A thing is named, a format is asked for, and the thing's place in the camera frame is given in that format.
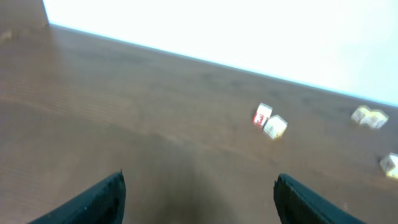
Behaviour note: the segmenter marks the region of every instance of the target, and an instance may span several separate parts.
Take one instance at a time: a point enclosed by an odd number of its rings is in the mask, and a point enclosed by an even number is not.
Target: printed number
[[[256,124],[261,125],[262,120],[264,120],[264,115],[260,114],[260,115],[259,115],[259,118],[258,118],[257,121],[256,121]]]

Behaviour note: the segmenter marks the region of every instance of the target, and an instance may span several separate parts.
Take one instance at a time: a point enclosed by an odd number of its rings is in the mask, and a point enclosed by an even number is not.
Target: wooden floor
[[[251,124],[260,102],[289,123],[280,141]],[[389,122],[357,127],[362,104]],[[395,108],[51,27],[0,45],[0,223],[120,168],[124,223],[280,223],[283,172],[365,222],[396,223],[398,181],[377,160],[397,133]]]

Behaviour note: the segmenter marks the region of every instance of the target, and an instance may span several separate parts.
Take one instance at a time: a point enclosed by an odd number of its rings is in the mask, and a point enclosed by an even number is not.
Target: white wall
[[[398,105],[398,0],[44,0],[49,21]]]

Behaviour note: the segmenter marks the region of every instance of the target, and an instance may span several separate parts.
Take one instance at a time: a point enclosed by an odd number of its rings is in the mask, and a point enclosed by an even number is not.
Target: brown wooden surface
[[[0,1],[0,43],[4,32],[11,31],[18,36],[48,23],[42,0]]]
[[[396,222],[398,181],[377,161],[397,151],[394,108],[57,27],[0,58],[0,223],[120,168],[125,223],[279,223],[283,172],[363,221]],[[251,124],[260,102],[289,123],[280,141]],[[389,122],[357,127],[362,104]]]

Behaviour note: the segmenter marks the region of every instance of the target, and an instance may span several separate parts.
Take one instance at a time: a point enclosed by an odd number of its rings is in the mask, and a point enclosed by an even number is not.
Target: white block
[[[372,129],[380,129],[381,126],[386,124],[388,121],[388,116],[381,110],[372,110],[368,114],[366,123]]]
[[[368,121],[370,112],[371,110],[368,106],[359,106],[351,116],[351,119],[359,124],[365,124]]]
[[[269,119],[269,117],[271,116],[271,113],[272,113],[272,107],[264,103],[260,103],[256,111],[256,114],[253,117],[253,124],[262,128]]]
[[[264,132],[269,135],[271,139],[280,138],[287,128],[287,122],[279,115],[274,115],[269,118],[264,126]]]
[[[388,177],[398,179],[398,155],[390,153],[380,161],[380,167]]]

